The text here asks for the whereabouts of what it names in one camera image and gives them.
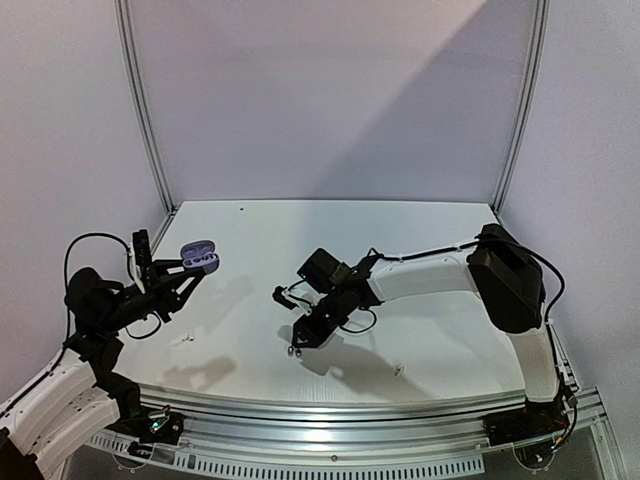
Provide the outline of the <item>blue-grey earbud charging case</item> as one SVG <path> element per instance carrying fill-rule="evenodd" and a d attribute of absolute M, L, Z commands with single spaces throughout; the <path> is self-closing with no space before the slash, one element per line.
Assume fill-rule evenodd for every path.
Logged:
<path fill-rule="evenodd" d="M 216 245 L 211 240 L 198 240 L 182 246 L 180 258 L 186 270 L 201 269 L 206 275 L 214 273 L 220 265 Z"/>

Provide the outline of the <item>dark round earbud pair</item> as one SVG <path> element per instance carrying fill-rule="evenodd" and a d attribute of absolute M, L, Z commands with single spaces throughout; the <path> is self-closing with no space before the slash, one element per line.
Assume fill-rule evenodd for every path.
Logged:
<path fill-rule="evenodd" d="M 209 252 L 200 257 L 194 258 L 192 263 L 198 266 L 217 265 L 219 263 L 219 257 L 216 253 Z"/>

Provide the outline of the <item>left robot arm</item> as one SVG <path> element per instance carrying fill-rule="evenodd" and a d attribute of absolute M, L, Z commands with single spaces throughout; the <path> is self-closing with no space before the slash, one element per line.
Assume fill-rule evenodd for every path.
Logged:
<path fill-rule="evenodd" d="M 124 347 L 118 334 L 149 315 L 169 322 L 212 271 L 186 261 L 152 261 L 129 286 L 90 267 L 77 271 L 64 298 L 74 334 L 31 384 L 1 406 L 2 478 L 49 479 L 104 428 L 141 444 L 177 444 L 183 415 L 143 406 L 139 385 L 115 372 Z"/>

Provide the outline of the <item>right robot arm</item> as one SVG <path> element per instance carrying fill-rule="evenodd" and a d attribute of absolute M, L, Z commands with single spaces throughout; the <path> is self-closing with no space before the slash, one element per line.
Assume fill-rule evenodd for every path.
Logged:
<path fill-rule="evenodd" d="M 470 242 L 407 255 L 370 250 L 350 266 L 323 248 L 299 268 L 299 282 L 276 291 L 274 299 L 298 308 L 289 352 L 322 347 L 357 310 L 419 295 L 471 292 L 478 295 L 492 325 L 510 340 L 530 404 L 517 427 L 537 436 L 552 424 L 552 401 L 561 390 L 557 356 L 546 325 L 542 258 L 519 244 L 498 224 L 486 224 Z"/>

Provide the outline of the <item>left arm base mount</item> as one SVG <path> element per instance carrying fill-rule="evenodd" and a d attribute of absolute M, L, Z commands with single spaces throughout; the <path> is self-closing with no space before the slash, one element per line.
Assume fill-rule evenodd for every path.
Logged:
<path fill-rule="evenodd" d="M 107 430 L 134 437 L 140 444 L 178 445 L 186 417 L 170 405 L 156 408 L 129 402 L 118 407 L 120 416 Z"/>

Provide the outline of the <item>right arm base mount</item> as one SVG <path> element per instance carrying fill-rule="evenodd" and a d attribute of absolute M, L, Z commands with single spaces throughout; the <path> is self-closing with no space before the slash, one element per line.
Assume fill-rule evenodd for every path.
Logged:
<path fill-rule="evenodd" d="M 483 430 L 491 446 L 517 443 L 569 427 L 562 401 L 525 401 L 521 408 L 491 413 L 482 418 Z"/>

